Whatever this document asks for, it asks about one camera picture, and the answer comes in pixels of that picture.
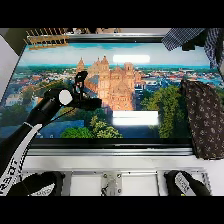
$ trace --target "screen bezel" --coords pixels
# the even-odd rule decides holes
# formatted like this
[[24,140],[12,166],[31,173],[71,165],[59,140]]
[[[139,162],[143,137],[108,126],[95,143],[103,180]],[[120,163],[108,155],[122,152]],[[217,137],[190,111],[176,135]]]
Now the screen bezel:
[[[161,43],[164,35],[155,34],[88,34],[69,35],[69,43]],[[192,148],[192,140],[189,138],[142,138],[142,139],[34,139],[30,149],[148,149],[148,148]]]

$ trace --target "metal bracket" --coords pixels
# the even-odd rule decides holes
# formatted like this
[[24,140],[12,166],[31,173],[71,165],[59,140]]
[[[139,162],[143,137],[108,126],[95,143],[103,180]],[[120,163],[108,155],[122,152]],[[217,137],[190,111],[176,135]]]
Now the metal bracket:
[[101,181],[101,196],[119,196],[121,192],[121,172],[104,172]]

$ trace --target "brown patterned cloth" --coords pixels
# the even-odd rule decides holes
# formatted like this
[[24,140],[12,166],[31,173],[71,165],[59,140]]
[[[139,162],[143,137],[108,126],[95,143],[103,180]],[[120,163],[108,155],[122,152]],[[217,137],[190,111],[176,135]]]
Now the brown patterned cloth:
[[224,158],[224,113],[220,99],[209,85],[182,80],[188,119],[197,158]]

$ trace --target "displayed cityscape image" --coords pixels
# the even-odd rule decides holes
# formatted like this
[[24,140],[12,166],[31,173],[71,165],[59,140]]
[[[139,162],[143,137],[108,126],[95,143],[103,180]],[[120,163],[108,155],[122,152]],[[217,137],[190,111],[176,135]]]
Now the displayed cityscape image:
[[[115,62],[114,55],[148,55],[147,63]],[[25,48],[0,104],[0,138],[26,120],[50,88],[72,91],[86,70],[85,92],[102,99],[95,111],[75,109],[44,127],[36,138],[190,138],[182,79],[215,88],[224,105],[224,83],[210,69],[204,49],[169,52],[162,43],[71,43],[30,51]],[[71,108],[64,107],[60,116]],[[114,111],[158,111],[157,125],[119,125]]]

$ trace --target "dark patterned fabric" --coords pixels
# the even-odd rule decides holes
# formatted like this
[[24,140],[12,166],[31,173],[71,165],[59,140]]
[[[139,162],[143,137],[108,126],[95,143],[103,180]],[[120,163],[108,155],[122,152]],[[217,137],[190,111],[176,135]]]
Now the dark patterned fabric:
[[[206,28],[172,28],[162,39],[165,47],[171,51],[197,37]],[[207,28],[204,44],[205,53],[211,68],[220,68],[224,59],[224,28]]]
[[202,82],[182,80],[195,154],[203,159],[224,158],[224,113],[215,90]]

